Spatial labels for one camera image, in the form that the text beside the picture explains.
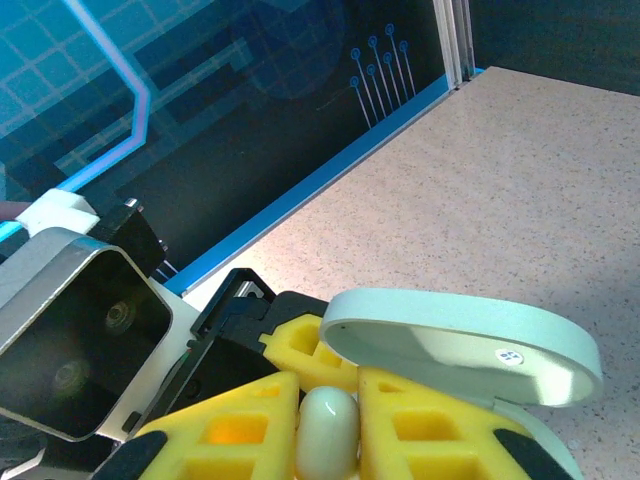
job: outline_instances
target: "speckled countertop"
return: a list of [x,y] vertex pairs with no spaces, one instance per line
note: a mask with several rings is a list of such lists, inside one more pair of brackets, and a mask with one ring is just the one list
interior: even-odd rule
[[[598,342],[605,395],[535,409],[585,477],[640,478],[640,98],[491,68],[229,266],[545,308]],[[229,268],[188,296],[206,303]]]

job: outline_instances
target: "white case lid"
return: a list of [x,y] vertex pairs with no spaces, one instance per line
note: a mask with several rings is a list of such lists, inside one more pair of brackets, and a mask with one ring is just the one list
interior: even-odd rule
[[563,317],[518,303],[350,290],[329,303],[319,334],[357,365],[384,368],[487,407],[496,399],[562,407],[602,392],[591,335]]

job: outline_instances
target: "blue tape strip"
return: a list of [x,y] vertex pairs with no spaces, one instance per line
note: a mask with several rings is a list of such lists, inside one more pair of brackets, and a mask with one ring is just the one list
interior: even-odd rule
[[277,225],[326,185],[353,167],[377,146],[392,137],[429,105],[449,91],[446,75],[418,93],[392,115],[358,138],[314,173],[209,249],[165,283],[180,295],[201,278],[238,254],[256,238]]

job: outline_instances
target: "screw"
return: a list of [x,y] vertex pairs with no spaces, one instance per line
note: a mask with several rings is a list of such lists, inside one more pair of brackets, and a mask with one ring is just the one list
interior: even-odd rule
[[140,202],[136,198],[130,198],[129,200],[124,202],[124,204],[129,208],[135,208],[140,213],[142,213],[142,211],[144,210],[144,207],[140,205]]
[[58,369],[53,378],[56,393],[70,396],[79,392],[89,373],[89,365],[83,360],[72,360]]
[[113,305],[105,317],[107,331],[114,335],[124,333],[133,323],[136,316],[135,307],[125,301]]

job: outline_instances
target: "small sticker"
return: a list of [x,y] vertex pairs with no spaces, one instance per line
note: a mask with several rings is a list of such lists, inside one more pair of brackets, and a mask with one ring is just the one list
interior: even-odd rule
[[509,365],[513,367],[515,365],[522,365],[524,362],[524,357],[520,355],[518,352],[513,350],[509,350],[508,348],[501,348],[496,350],[496,357],[505,365]]

